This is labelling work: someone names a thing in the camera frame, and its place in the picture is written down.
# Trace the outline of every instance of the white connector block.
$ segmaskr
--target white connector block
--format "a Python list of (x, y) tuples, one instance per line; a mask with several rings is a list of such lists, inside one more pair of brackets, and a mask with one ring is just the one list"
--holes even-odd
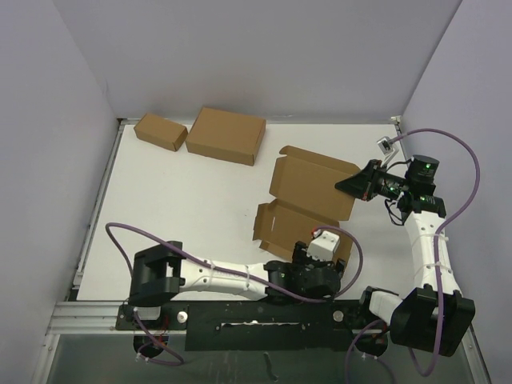
[(314, 260), (330, 262), (333, 259), (340, 243), (340, 237), (328, 230), (311, 240), (307, 248), (307, 255)]
[(160, 317), (160, 306), (140, 306), (138, 308), (138, 316), (142, 321), (157, 320)]

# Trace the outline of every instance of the cardboard box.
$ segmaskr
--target cardboard box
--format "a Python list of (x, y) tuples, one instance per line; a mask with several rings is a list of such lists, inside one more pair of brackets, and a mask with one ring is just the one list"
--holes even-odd
[[(338, 226), (348, 220), (354, 198), (334, 188), (334, 184), (356, 174), (360, 169), (352, 163), (330, 158), (293, 146), (279, 152), (270, 193), (276, 197), (260, 204), (254, 220), (253, 240), (261, 240), (260, 248), (291, 260), (297, 241), (309, 244), (312, 229)], [(348, 262), (352, 241), (345, 235), (333, 260)]]
[(253, 166), (265, 134), (266, 120), (203, 107), (186, 148), (192, 154)]
[(176, 152), (186, 139), (186, 127), (156, 114), (145, 114), (135, 126), (137, 138)]

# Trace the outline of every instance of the box flap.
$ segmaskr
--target box flap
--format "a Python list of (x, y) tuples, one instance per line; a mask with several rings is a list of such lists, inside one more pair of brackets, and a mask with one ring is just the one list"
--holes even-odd
[(296, 210), (338, 224), (348, 220), (354, 198), (336, 190), (334, 184), (360, 171), (358, 166), (293, 146), (279, 151), (270, 193)]
[[(258, 206), (253, 240), (262, 240), (261, 249), (291, 261), (295, 243), (301, 241), (309, 244), (311, 231), (324, 225), (337, 226), (338, 221), (312, 218), (275, 199), (271, 203)], [(351, 248), (352, 240), (342, 235), (334, 260), (342, 259), (348, 262)]]

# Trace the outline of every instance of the purple cable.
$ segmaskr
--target purple cable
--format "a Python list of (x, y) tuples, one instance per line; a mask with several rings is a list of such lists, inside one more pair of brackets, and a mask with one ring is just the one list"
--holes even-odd
[[(478, 187), (480, 185), (480, 163), (478, 162), (478, 158), (476, 153), (471, 149), (470, 146), (468, 146), (463, 140), (458, 138), (457, 136), (450, 134), (448, 132), (445, 132), (444, 130), (436, 130), (434, 128), (422, 128), (420, 130), (412, 130), (411, 132), (407, 132), (406, 134), (401, 134), (400, 136), (397, 136), (396, 138), (393, 138), (390, 140), (390, 144), (393, 144), (395, 142), (398, 142), (402, 140), (403, 138), (410, 136), (412, 134), (420, 134), (421, 132), (433, 132), (436, 134), (442, 134), (443, 136), (447, 136), (448, 138), (451, 138), (458, 142), (460, 145), (462, 145), (470, 154), (471, 158), (473, 159), (474, 168), (475, 168), (475, 179), (474, 179), (474, 186), (473, 190), (471, 191), (471, 195), (468, 197), (464, 205), (453, 215), (451, 215), (443, 224), (441, 224), (435, 232), (434, 236), (434, 262), (437, 264), (439, 263), (439, 235), (441, 234), (442, 230), (446, 228), (448, 224), (450, 224), (453, 220), (455, 220), (462, 212), (466, 210), (466, 208), (471, 204), (471, 202), (474, 199), (474, 196), (477, 194)], [(422, 368), (419, 366), (419, 362), (416, 359), (416, 355), (414, 354), (414, 351), (409, 348), (410, 356), (413, 359), (413, 364), (418, 373), (423, 376), (427, 377), (434, 372), (434, 368), (438, 362), (439, 358), (439, 350), (441, 348), (441, 336), (442, 336), (442, 321), (444, 318), (444, 297), (442, 295), (442, 280), (441, 280), (441, 269), (439, 266), (435, 267), (435, 280), (438, 285), (438, 322), (436, 325), (436, 331), (435, 331), (435, 339), (434, 339), (434, 350), (432, 352), (432, 359), (430, 360), (429, 366), (426, 368), (425, 371), (422, 371)]]
[[(153, 342), (147, 342), (146, 344), (144, 344), (138, 348), (137, 353), (141, 354), (141, 356), (144, 356), (141, 351), (144, 348), (146, 348), (147, 346), (153, 346), (153, 345), (154, 345)], [(157, 358), (147, 358), (147, 361), (152, 362), (153, 364), (159, 364), (161, 366), (180, 366), (181, 365), (180, 362), (167, 362), (165, 360), (160, 360)]]
[(156, 339), (155, 336), (153, 336), (151, 334), (151, 332), (148, 331), (148, 329), (144, 326), (144, 324), (142, 323), (142, 320), (141, 318), (138, 316), (138, 312), (136, 310), (134, 310), (134, 318), (135, 318), (135, 321), (137, 322), (138, 326), (140, 326), (141, 330), (144, 331), (144, 333), (146, 334), (146, 336), (148, 338), (150, 338), (151, 342), (153, 344), (155, 344), (156, 346), (159, 346), (160, 348), (162, 348), (165, 352), (169, 353), (169, 354), (172, 354), (173, 356), (176, 357), (177, 360), (179, 360), (178, 362), (164, 362), (163, 360), (157, 360), (155, 363), (156, 364), (161, 364), (161, 363), (165, 363), (163, 365), (166, 365), (166, 366), (180, 366), (181, 364), (183, 364), (185, 362), (185, 360), (183, 359), (183, 357), (178, 353), (178, 352), (174, 352), (171, 348), (169, 348), (168, 346), (165, 346), (163, 343), (161, 343), (159, 340)]
[[(132, 270), (130, 260), (128, 259), (128, 256), (126, 255), (126, 252), (124, 251), (122, 246), (119, 244), (119, 242), (112, 235), (112, 233), (110, 231), (110, 228), (112, 228), (112, 227), (122, 228), (124, 230), (130, 230), (132, 232), (135, 232), (136, 234), (140, 234), (142, 236), (145, 236), (145, 237), (153, 240), (154, 242), (157, 242), (158, 244), (163, 245), (165, 248), (175, 252), (176, 254), (179, 254), (179, 255), (183, 256), (184, 258), (187, 258), (187, 259), (191, 260), (192, 262), (195, 262), (196, 264), (199, 264), (200, 266), (204, 266), (205, 268), (210, 268), (210, 269), (213, 269), (213, 270), (218, 270), (219, 272), (223, 272), (225, 274), (234, 274), (235, 276), (241, 276), (243, 278), (247, 277), (247, 274), (244, 273), (244, 272), (240, 272), (240, 271), (237, 271), (237, 270), (230, 270), (228, 268), (222, 268), (220, 266), (212, 266), (207, 261), (203, 261), (203, 260), (201, 260), (199, 258), (196, 258), (195, 256), (192, 256), (191, 254), (188, 254), (184, 250), (180, 250), (176, 246), (173, 246), (172, 244), (169, 244), (168, 242), (162, 240), (161, 238), (158, 238), (158, 237), (154, 236), (153, 234), (145, 232), (144, 230), (141, 230), (141, 229), (139, 229), (139, 228), (137, 228), (135, 226), (129, 226), (128, 224), (122, 224), (120, 222), (109, 222), (109, 223), (107, 223), (105, 225), (105, 229), (106, 229), (107, 233), (109, 234), (110, 238), (113, 240), (113, 242), (116, 245), (116, 247), (118, 248), (118, 250), (121, 252), (122, 256), (124, 257), (124, 259), (126, 261), (126, 264), (128, 264), (130, 266), (130, 270)], [(335, 226), (332, 226), (332, 227), (329, 227), (329, 228), (331, 228), (332, 230), (338, 230), (338, 231), (346, 234), (350, 238), (352, 238), (352, 240), (355, 242), (356, 246), (358, 247), (359, 256), (361, 258), (360, 267), (362, 267), (362, 249), (361, 249), (361, 246), (359, 245), (359, 242), (356, 240), (356, 238), (352, 234), (350, 234), (349, 232), (346, 232), (345, 230), (342, 230), (341, 228), (337, 228)], [(341, 293), (346, 292), (346, 290), (348, 288), (350, 288), (354, 284), (355, 279), (357, 277), (358, 277), (358, 274), (352, 279), (352, 281), (349, 283), (349, 285), (347, 285), (347, 287), (344, 290), (340, 291), (340, 292)], [(270, 288), (272, 288), (273, 290), (276, 290), (277, 292), (281, 292), (282, 294), (286, 294), (286, 295), (288, 295), (288, 296), (290, 296), (292, 298), (295, 298), (297, 300), (300, 300), (302, 302), (310, 302), (310, 303), (325, 302), (325, 300), (322, 300), (322, 299), (305, 298), (305, 297), (300, 296), (298, 294), (294, 294), (293, 292), (290, 292), (289, 290), (285, 290), (284, 288), (281, 288), (280, 286), (277, 286), (277, 285), (273, 284), (272, 282), (268, 282), (267, 280), (264, 280), (264, 279), (259, 278), (257, 276), (251, 276), (250, 275), (249, 279), (251, 279), (251, 280), (253, 280), (255, 282), (259, 282), (259, 283), (261, 283), (261, 284), (263, 284), (265, 286), (269, 286)]]
[(352, 287), (352, 285), (355, 283), (355, 281), (359, 278), (359, 275), (361, 274), (361, 271), (362, 271), (362, 260), (363, 260), (361, 244), (358, 242), (358, 240), (350, 232), (348, 232), (348, 231), (346, 231), (346, 230), (344, 230), (342, 228), (339, 228), (337, 226), (319, 226), (316, 230), (336, 230), (337, 232), (342, 233), (345, 236), (348, 236), (349, 238), (352, 239), (352, 241), (354, 242), (354, 244), (355, 244), (355, 246), (356, 246), (356, 248), (358, 249), (358, 252), (359, 252), (359, 266), (358, 266), (358, 270), (356, 271), (356, 273), (355, 273), (354, 277), (352, 278), (352, 280), (350, 280), (350, 282), (346, 285), (346, 287), (336, 293), (335, 297), (337, 298), (337, 297), (341, 296), (342, 294), (344, 294), (345, 292), (347, 292)]
[[(367, 326), (365, 326), (362, 330), (359, 331), (357, 336), (352, 340), (352, 343), (349, 346), (349, 349), (346, 351), (345, 355), (345, 384), (349, 384), (349, 368), (350, 368), (350, 354), (355, 348), (356, 343), (358, 340), (364, 335), (365, 332), (367, 332), (369, 329), (374, 328), (378, 324), (384, 323), (381, 319), (374, 320)], [(383, 360), (379, 359), (377, 356), (373, 356), (372, 354), (366, 354), (366, 356), (370, 356), (371, 358), (377, 360), (384, 368), (389, 372), (391, 379), (393, 380), (393, 384), (397, 382), (396, 377), (394, 376), (393, 371), (391, 370), (390, 366), (386, 364)]]

